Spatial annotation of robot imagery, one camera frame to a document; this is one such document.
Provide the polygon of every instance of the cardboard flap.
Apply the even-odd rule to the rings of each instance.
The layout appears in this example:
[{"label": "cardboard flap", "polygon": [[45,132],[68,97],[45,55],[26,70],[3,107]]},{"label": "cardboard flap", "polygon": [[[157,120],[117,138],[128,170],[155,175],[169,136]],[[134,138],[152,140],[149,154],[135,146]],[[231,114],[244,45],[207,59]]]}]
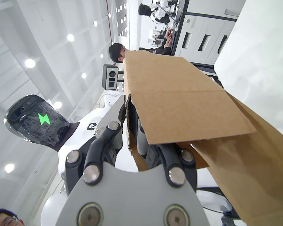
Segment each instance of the cardboard flap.
[{"label": "cardboard flap", "polygon": [[201,140],[193,146],[247,225],[283,225],[283,135],[230,97],[257,131]]},{"label": "cardboard flap", "polygon": [[226,92],[184,58],[129,51],[125,75],[149,144],[256,131]]}]

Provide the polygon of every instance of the person's hand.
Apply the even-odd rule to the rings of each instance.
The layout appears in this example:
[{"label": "person's hand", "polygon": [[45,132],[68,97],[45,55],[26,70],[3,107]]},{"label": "person's hand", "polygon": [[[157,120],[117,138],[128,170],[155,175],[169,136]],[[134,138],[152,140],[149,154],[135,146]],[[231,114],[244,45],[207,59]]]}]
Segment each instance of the person's hand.
[{"label": "person's hand", "polygon": [[166,41],[166,44],[163,46],[163,48],[171,47],[172,37],[169,37],[169,39]]},{"label": "person's hand", "polygon": [[171,32],[172,32],[172,29],[167,30],[167,32],[166,32],[166,38],[167,39],[168,39],[169,36],[172,36]]}]

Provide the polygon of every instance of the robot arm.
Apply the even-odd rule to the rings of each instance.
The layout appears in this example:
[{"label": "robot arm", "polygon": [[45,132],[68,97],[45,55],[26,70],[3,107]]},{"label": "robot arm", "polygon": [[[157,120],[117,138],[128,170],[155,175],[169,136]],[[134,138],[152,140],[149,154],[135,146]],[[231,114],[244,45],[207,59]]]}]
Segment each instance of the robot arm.
[{"label": "robot arm", "polygon": [[[152,169],[129,173],[114,167],[113,141],[120,125],[111,122],[93,140],[86,156],[66,161],[71,190],[56,226],[64,225],[202,225],[208,226],[195,194],[195,160],[176,144],[151,145]],[[72,171],[83,163],[79,178]]]}]

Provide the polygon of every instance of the person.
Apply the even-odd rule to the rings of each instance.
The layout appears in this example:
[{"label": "person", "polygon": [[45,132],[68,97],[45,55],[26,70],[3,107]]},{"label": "person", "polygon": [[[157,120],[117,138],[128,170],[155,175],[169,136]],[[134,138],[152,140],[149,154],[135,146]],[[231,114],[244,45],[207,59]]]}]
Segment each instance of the person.
[{"label": "person", "polygon": [[0,226],[24,226],[22,220],[9,210],[0,208]]},{"label": "person", "polygon": [[[171,55],[171,42],[172,42],[172,30],[169,29],[166,32],[166,38],[162,43],[162,46],[158,48],[142,48],[140,47],[139,50],[148,51],[153,54],[162,54],[162,55]],[[120,43],[114,43],[109,47],[109,56],[115,63],[123,63],[125,58],[125,50],[126,48]]]}]

